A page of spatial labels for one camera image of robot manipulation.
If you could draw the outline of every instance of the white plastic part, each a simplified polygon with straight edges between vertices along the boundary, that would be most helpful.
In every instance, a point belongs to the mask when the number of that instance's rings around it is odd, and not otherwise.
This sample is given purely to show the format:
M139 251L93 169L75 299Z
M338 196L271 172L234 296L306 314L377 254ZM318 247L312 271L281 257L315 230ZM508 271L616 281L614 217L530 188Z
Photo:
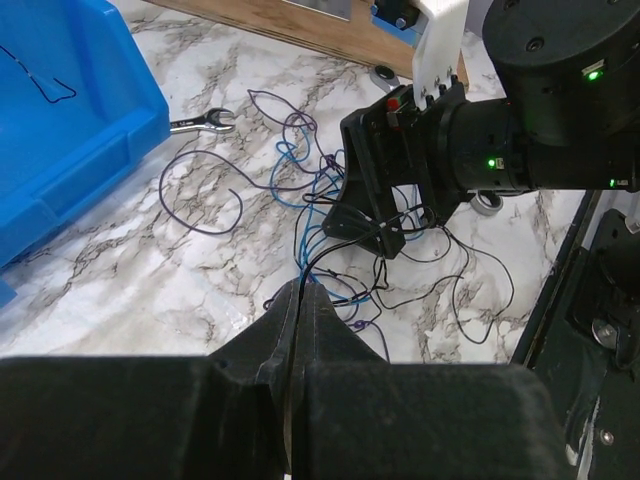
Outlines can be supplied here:
M438 85L450 85L456 73L469 0L413 0L428 23L413 55L413 89L420 110L427 95L438 96Z

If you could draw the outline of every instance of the screw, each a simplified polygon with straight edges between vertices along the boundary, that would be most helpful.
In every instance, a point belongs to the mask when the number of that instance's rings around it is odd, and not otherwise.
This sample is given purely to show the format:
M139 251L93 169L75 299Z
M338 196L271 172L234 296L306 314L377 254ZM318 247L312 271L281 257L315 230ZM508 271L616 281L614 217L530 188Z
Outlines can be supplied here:
M601 318L595 318L591 324L591 333L596 342L609 350L615 350L618 343L618 331Z
M611 445L613 445L613 441L614 441L613 434L611 432L601 430L600 441L602 442L603 445L610 447Z
M542 47L544 47L544 38L532 38L531 40L529 40L529 43L527 43L527 52L537 52Z

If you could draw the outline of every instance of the black cylindrical motor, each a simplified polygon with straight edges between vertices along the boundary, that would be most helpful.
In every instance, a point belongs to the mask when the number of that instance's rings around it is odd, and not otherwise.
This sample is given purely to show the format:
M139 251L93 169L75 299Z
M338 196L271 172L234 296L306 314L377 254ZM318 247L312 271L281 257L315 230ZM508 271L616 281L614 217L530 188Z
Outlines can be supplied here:
M542 144L607 137L640 112L638 0L496 0L483 36L516 116Z
M438 160L461 191L640 189L634 125L606 139L553 147L527 135L508 101L490 100L459 105L441 129L447 147Z

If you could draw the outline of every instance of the wooden board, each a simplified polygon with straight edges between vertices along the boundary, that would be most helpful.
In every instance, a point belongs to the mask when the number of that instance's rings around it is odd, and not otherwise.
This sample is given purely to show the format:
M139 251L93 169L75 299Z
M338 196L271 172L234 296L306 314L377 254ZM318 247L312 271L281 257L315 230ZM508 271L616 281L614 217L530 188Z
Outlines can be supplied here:
M371 23L371 0L352 0L351 21L282 0L147 0L364 65L387 65L411 78L413 49ZM458 76L469 84L462 55Z

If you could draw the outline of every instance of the white marble surface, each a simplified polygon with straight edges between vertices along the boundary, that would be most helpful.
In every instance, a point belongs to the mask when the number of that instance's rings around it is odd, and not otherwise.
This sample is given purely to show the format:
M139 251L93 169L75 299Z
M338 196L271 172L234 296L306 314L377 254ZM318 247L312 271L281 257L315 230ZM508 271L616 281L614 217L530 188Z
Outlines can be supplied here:
M180 212L212 228L229 226L237 207L227 189L234 188L245 201L246 214L224 237L188 233L160 208L160 170L178 151L198 147L226 156L257 182L267 183L277 159L278 132L250 106L248 88L283 95L314 115L327 151L341 147L340 120L381 95L361 66L138 0L115 3L169 102L172 118L224 106L238 113L238 129L225 137L203 133L170 139L97 208L46 248L6 269L3 278L18 298L0 310L4 356L204 354L224 344L258 318L262 303L297 275L291 255L296 212L274 203L268 192L251 188L220 162L197 157L181 163L171 176L168 194L179 196ZM469 34L463 51L470 99L500 96L482 43ZM274 103L265 108L286 112ZM291 184L308 181L293 170L283 174L287 176ZM494 218L461 207L449 227L461 240L502 259L515 281L514 302L482 346L461 338L451 313L450 284L424 301L385 311L378 323L392 361L508 360L581 197L581 192L540 192L507 199ZM430 258L445 245L442 233L428 232L406 252ZM353 247L334 254L327 264L348 268L370 283L372 259ZM382 296L396 303L422 294L440 277L456 273L463 259L455 247L433 265L399 258L390 263L392 288ZM487 258L472 257L471 267L458 301L465 328L479 338L492 312L507 301L508 282ZM360 317L371 318L374 312L367 305ZM362 335L381 351L373 329Z

